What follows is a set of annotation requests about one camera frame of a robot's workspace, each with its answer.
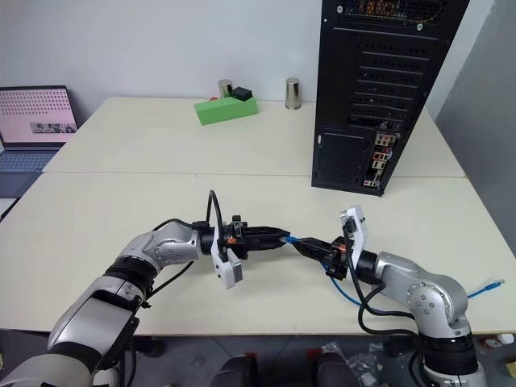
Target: laptop screen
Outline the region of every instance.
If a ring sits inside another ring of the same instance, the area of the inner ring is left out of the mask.
[[[64,86],[0,88],[4,147],[57,147],[77,131]]]

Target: cable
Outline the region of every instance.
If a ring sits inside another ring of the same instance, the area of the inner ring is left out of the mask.
[[[418,387],[420,387],[421,383],[419,383],[418,378],[416,377],[416,374],[414,373],[414,363],[415,363],[416,359],[418,358],[418,356],[419,356],[419,351],[416,348],[416,350],[414,351],[414,353],[412,354],[412,356],[410,357],[410,360],[409,360],[409,374],[410,374],[410,378],[412,379],[412,381]]]
[[[131,375],[127,379],[126,387],[131,387],[136,375],[136,347],[133,339],[129,342],[129,349],[131,350]]]
[[[192,225],[190,223],[187,223],[187,222],[183,222],[182,220],[180,219],[177,219],[177,218],[172,218],[172,219],[169,219],[169,220],[165,220],[164,222],[158,224],[156,227],[154,227],[152,230],[153,231],[158,231],[159,229],[161,229],[163,226],[169,224],[169,223],[172,223],[172,222],[175,222],[175,223],[179,223],[181,224],[182,226],[185,226],[185,227],[189,227],[189,228],[192,228]],[[156,293],[158,293],[160,290],[162,290],[165,286],[169,285],[170,282],[172,281],[175,281],[177,278],[179,278],[180,276],[182,276],[186,270],[188,270],[192,264],[194,264],[194,262],[189,262],[178,274],[176,274],[174,277],[170,278],[169,280],[167,280],[166,282],[164,282],[162,285],[160,285],[157,289],[154,289],[150,294],[149,296],[147,297],[147,301]]]
[[[344,298],[346,298],[349,302],[352,302],[353,304],[357,305],[357,306],[361,306],[362,304],[360,302],[358,302],[356,299],[354,298],[351,298],[350,296],[348,296],[346,294],[346,292],[344,292],[344,290],[339,286],[339,284],[337,284],[337,281],[335,280],[335,278],[333,277],[330,277],[330,280],[331,280],[331,283],[336,287],[336,289],[339,291],[339,293],[341,293]]]
[[[474,298],[476,296],[480,296],[481,294],[483,294],[485,292],[489,292],[490,290],[496,289],[505,283],[506,283],[505,280],[495,281],[495,282],[483,287],[482,289],[477,290],[476,292],[468,294],[468,298]]]
[[[362,289],[360,288],[360,283],[358,280],[358,276],[356,275],[355,267],[353,266],[353,261],[351,254],[349,252],[351,251],[351,244],[349,243],[349,235],[347,234],[347,231],[344,230],[343,227],[343,233],[344,233],[344,245],[346,246],[346,251],[344,252],[346,254],[346,261],[349,273],[352,275],[353,285],[355,286],[356,293],[358,294],[358,298],[364,304],[364,308],[370,313],[375,316],[395,316],[395,317],[407,317],[414,320],[414,316],[411,313],[406,312],[399,312],[399,311],[381,311],[381,310],[374,310],[371,306],[368,305],[368,303],[365,301],[364,293],[362,293]]]
[[[379,331],[376,329],[369,328],[365,325],[364,311],[366,309],[366,305],[371,301],[371,299],[374,296],[379,294],[379,292],[381,292],[383,289],[385,289],[385,284],[378,285],[375,289],[371,291],[371,293],[367,295],[367,297],[365,297],[364,301],[362,302],[362,305],[360,305],[360,308],[358,309],[358,323],[360,327],[367,333],[370,333],[371,335],[410,335],[417,338],[418,334],[413,331],[409,331],[408,329],[385,329]]]
[[[162,290],[165,286],[168,286],[170,284],[170,282],[172,281],[175,281],[177,278],[179,278],[180,276],[182,276],[183,274],[185,274],[186,270],[188,270],[189,268],[192,267],[192,265],[194,264],[193,261],[189,262],[178,274],[176,274],[174,277],[170,278],[169,280],[167,280],[166,282],[164,282],[163,284],[161,284],[160,286],[158,286],[156,289],[154,289],[151,294],[147,297],[147,301],[156,293],[158,293],[160,290]]]
[[[162,223],[158,224],[156,227],[154,227],[152,230],[153,230],[153,231],[158,231],[158,230],[159,230],[159,229],[161,229],[163,226],[165,226],[165,225],[167,225],[167,224],[169,224],[169,223],[172,223],[172,222],[179,223],[179,224],[181,224],[182,226],[192,228],[192,225],[191,225],[190,223],[183,222],[182,220],[177,219],[177,218],[173,218],[173,219],[165,220],[164,222],[162,222]]]
[[[119,387],[126,387],[126,352],[122,352],[119,361]]]
[[[225,251],[222,251],[221,247],[224,245],[224,229],[223,229],[223,216],[220,213],[220,206],[218,205],[217,195],[215,191],[210,189],[209,197],[208,197],[208,208],[206,209],[206,221],[210,222],[210,213],[211,213],[211,202],[213,201],[213,207],[215,207],[215,215],[217,215],[217,227],[218,227],[218,252],[220,256],[226,259]]]
[[[425,374],[424,372],[424,368],[425,368],[425,364],[423,363],[423,357],[422,357],[422,345],[421,343],[419,343],[419,349],[417,350],[416,349],[416,352],[418,353],[418,356],[419,356],[419,377],[421,378],[422,380],[422,383],[426,386],[426,387],[439,387],[439,384],[436,384],[432,379],[430,379],[428,377],[427,374]]]

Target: black cable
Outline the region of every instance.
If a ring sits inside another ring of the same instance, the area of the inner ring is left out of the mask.
[[[136,375],[136,347],[133,339],[129,342],[129,349],[131,350],[131,375],[127,379],[126,387],[131,387]]]
[[[349,235],[347,234],[346,230],[343,230],[344,233],[344,245],[346,246],[346,261],[347,266],[349,269],[349,273],[352,275],[353,285],[355,286],[356,293],[358,294],[358,297],[360,299],[360,302],[362,305],[364,305],[364,308],[370,313],[375,316],[395,316],[395,317],[407,317],[414,320],[414,315],[411,313],[406,312],[400,312],[395,310],[376,310],[373,309],[369,304],[365,301],[364,293],[362,292],[362,289],[360,288],[360,283],[358,276],[355,271],[355,266],[353,265],[353,260],[351,257],[351,254],[349,253],[351,251],[351,244],[349,243]]]
[[[224,229],[223,229],[223,216],[220,212],[220,206],[218,205],[217,195],[215,191],[210,189],[209,197],[208,197],[208,208],[206,209],[206,221],[210,222],[210,214],[211,214],[211,202],[213,201],[213,207],[215,208],[215,215],[217,216],[217,226],[218,226],[218,249],[224,244]]]
[[[151,294],[147,297],[147,301],[156,293],[158,293],[160,290],[162,290],[165,286],[168,286],[170,284],[170,282],[172,281],[175,281],[177,278],[179,278],[180,276],[182,276],[183,274],[185,274],[186,270],[188,270],[189,268],[192,267],[192,265],[194,264],[193,261],[189,262],[178,274],[176,274],[174,277],[170,278],[169,280],[167,280],[166,282],[164,282],[163,284],[161,284],[160,286],[158,286],[156,289],[154,289]]]
[[[119,361],[119,387],[126,387],[126,352],[123,350]]]
[[[369,302],[372,300],[372,298],[374,296],[376,296],[377,294],[379,294],[379,292],[381,292],[383,289],[385,289],[386,285],[383,283],[378,285],[375,289],[373,289],[367,295],[367,297],[364,297],[364,293],[362,292],[362,289],[360,288],[360,283],[359,283],[359,279],[358,279],[358,276],[355,271],[355,267],[353,266],[351,254],[349,253],[351,251],[351,244],[349,243],[349,235],[348,235],[345,227],[343,227],[343,234],[344,234],[344,245],[346,247],[345,255],[346,255],[347,266],[348,266],[349,272],[352,276],[353,285],[355,286],[356,293],[358,294],[358,297],[359,297],[360,301],[362,302],[362,305],[360,305],[360,308],[358,311],[358,323],[359,323],[360,327],[364,331],[366,331],[367,333],[372,334],[372,335],[410,335],[410,336],[415,337],[415,339],[417,340],[417,343],[416,343],[417,347],[416,347],[416,351],[413,354],[414,359],[410,359],[411,363],[409,363],[409,374],[410,374],[410,377],[412,378],[412,380],[414,381],[414,383],[418,387],[422,387],[421,383],[416,378],[414,371],[412,370],[412,365],[414,365],[416,356],[418,356],[420,353],[420,344],[419,344],[419,340],[418,340],[419,339],[418,334],[413,331],[409,331],[408,329],[375,330],[375,329],[371,329],[371,328],[367,327],[364,323],[364,311],[365,310],[367,310],[369,313],[374,314],[376,316],[386,316],[387,315],[387,316],[397,316],[397,317],[408,317],[408,318],[412,318],[412,319],[414,319],[414,316],[412,314],[406,313],[406,312],[374,310],[373,308],[371,308],[369,306]]]
[[[421,343],[419,343],[418,353],[419,353],[419,377],[421,378],[422,383],[426,387],[439,387],[439,384],[435,383],[433,380],[431,380],[428,377],[428,375],[425,374],[425,372],[424,372],[425,364],[423,363]]]
[[[414,363],[417,358],[419,358],[419,351],[416,348],[416,350],[414,351],[414,353],[412,354],[412,356],[410,357],[410,360],[409,360],[409,374],[410,374],[410,378],[412,379],[412,381],[418,387],[422,387],[421,383],[419,383],[418,378],[416,377],[416,374],[414,373]]]
[[[169,220],[165,220],[164,222],[158,224],[156,227],[154,227],[152,230],[153,231],[158,231],[159,229],[161,229],[163,226],[169,224],[169,223],[172,223],[172,222],[175,222],[175,223],[179,223],[181,224],[182,226],[185,226],[185,227],[190,227],[192,228],[192,225],[190,223],[187,223],[187,222],[183,222],[182,220],[180,219],[177,219],[177,218],[172,218],[172,219],[169,219]],[[178,274],[176,274],[174,277],[170,278],[169,280],[167,280],[166,282],[164,282],[162,285],[160,285],[157,289],[154,289],[150,294],[149,296],[147,297],[147,301],[150,297],[152,297],[154,294],[158,293],[160,290],[162,290],[165,286],[169,285],[170,282],[172,281],[175,281],[177,278],[179,278],[180,276],[182,276],[186,270],[188,270],[192,264],[194,264],[194,262],[189,262]]]
[[[380,284],[378,287],[376,287],[374,290],[371,291],[367,295],[366,298],[362,301],[362,305],[360,305],[360,308],[358,309],[358,323],[360,327],[366,331],[367,333],[370,333],[371,335],[411,335],[414,336],[416,339],[418,338],[418,334],[416,334],[413,331],[409,331],[408,329],[385,329],[385,330],[376,330],[371,329],[367,327],[364,323],[364,311],[365,306],[371,301],[371,299],[379,294],[383,289],[385,289],[385,284]]]
[[[153,231],[158,231],[158,230],[159,230],[159,229],[161,229],[164,225],[169,224],[169,223],[172,223],[172,222],[179,223],[179,224],[181,224],[182,226],[192,228],[192,225],[191,225],[190,223],[183,222],[182,220],[177,219],[177,218],[173,218],[173,219],[165,220],[164,222],[162,222],[162,223],[158,224],[156,227],[154,227],[152,230],[153,230]]]

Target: robotic arm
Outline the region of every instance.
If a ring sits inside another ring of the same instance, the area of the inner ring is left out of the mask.
[[[429,273],[411,260],[364,250],[368,229],[360,206],[344,211],[340,218],[344,237],[333,243],[296,239],[292,245],[304,256],[320,261],[328,276],[339,280],[346,277],[352,282],[354,271],[361,281],[381,285],[381,293],[409,309],[418,328],[426,385],[487,386],[465,315],[468,296],[464,288],[454,279]]]
[[[212,202],[214,227],[209,223]],[[340,218],[343,236],[333,243],[295,239],[272,227],[248,227],[239,216],[223,225],[217,198],[210,191],[206,221],[170,219],[134,238],[56,323],[48,353],[22,363],[0,381],[0,387],[91,386],[94,373],[113,367],[123,354],[139,324],[135,314],[153,295],[153,281],[163,267],[211,255],[215,272],[229,289],[242,281],[241,260],[249,251],[278,248],[287,241],[302,255],[320,261],[328,276],[351,281],[354,273],[366,283],[381,285],[385,296],[412,312],[427,385],[486,386],[464,314],[467,295],[460,284],[399,256],[365,251],[368,230],[359,206]]]
[[[209,224],[214,202],[217,223]],[[242,281],[240,260],[249,251],[283,246],[289,233],[272,227],[248,227],[236,215],[222,224],[217,198],[210,191],[206,221],[193,224],[170,219],[135,237],[116,261],[73,303],[53,327],[48,353],[18,366],[0,387],[89,387],[93,375],[112,368],[135,333],[138,309],[153,295],[152,284],[171,264],[211,255],[226,288]]]

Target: laptop keyboard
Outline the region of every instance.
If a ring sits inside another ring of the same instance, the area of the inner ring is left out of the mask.
[[[0,172],[41,172],[54,153],[2,152]]]

